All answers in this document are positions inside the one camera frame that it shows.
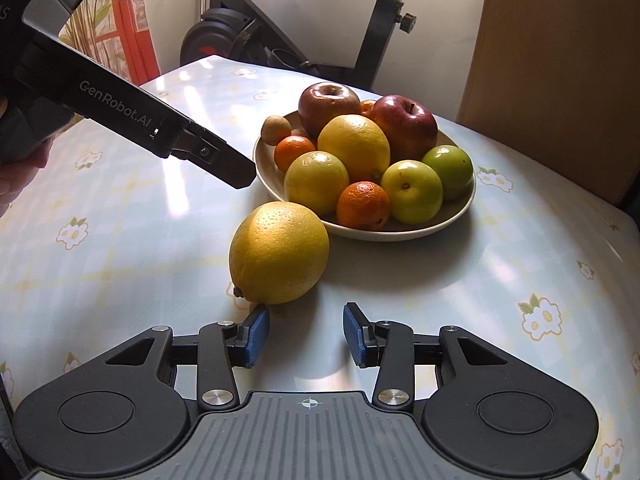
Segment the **person's hand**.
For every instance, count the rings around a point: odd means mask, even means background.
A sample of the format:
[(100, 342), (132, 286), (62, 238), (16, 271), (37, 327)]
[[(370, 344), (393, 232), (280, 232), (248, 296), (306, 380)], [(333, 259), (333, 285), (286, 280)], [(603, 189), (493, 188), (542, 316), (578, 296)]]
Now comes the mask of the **person's hand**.
[(39, 170), (47, 166), (53, 138), (45, 140), (29, 157), (21, 162), (2, 166), (0, 169), (0, 216), (20, 196)]

